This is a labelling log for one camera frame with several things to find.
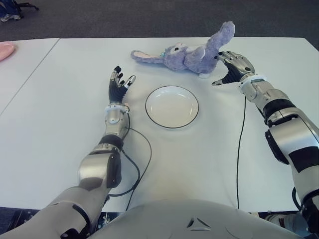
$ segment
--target plush toy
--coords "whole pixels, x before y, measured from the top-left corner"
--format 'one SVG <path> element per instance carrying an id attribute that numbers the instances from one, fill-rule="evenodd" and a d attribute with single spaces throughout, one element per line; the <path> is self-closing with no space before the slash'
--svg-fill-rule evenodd
<path id="1" fill-rule="evenodd" d="M 218 60 L 214 57 L 218 54 L 219 48 L 228 43 L 235 34 L 233 22 L 225 22 L 219 32 L 212 35 L 206 44 L 199 46 L 186 46 L 177 43 L 165 49 L 161 56 L 151 56 L 141 51 L 132 51 L 131 57 L 140 62 L 162 63 L 172 70 L 189 69 L 207 78 L 215 69 Z"/>

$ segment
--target pink object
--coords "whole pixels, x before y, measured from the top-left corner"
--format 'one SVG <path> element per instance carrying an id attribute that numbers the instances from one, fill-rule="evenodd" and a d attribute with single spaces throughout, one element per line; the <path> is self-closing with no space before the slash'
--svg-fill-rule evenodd
<path id="1" fill-rule="evenodd" d="M 14 52 L 14 44 L 9 41 L 0 42 L 0 61 Z"/>

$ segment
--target bunny ear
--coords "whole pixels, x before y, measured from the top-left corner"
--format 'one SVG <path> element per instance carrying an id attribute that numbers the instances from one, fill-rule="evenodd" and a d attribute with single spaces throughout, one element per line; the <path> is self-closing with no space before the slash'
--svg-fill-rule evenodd
<path id="1" fill-rule="evenodd" d="M 164 62 L 163 56 L 151 56 L 141 51 L 132 51 L 131 57 L 140 62 L 147 62 L 147 63 L 163 63 Z"/>

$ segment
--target bunny foot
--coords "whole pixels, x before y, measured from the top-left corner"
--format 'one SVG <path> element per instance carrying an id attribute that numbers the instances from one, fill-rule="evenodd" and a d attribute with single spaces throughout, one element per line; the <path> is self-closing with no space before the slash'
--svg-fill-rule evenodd
<path id="1" fill-rule="evenodd" d="M 204 78 L 204 79 L 207 79 L 209 76 L 210 76 L 210 73 L 207 73 L 207 74 L 205 74 L 205 73 L 199 73 L 199 75 L 198 75 L 198 77 Z"/>

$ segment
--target bunny face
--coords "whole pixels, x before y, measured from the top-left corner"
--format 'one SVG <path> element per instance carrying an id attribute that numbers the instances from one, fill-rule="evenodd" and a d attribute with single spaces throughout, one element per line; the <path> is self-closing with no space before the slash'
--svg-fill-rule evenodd
<path id="1" fill-rule="evenodd" d="M 182 43 L 166 48 L 164 52 L 164 64 L 176 71 L 187 69 L 184 65 L 186 50 L 187 46 L 183 46 Z"/>

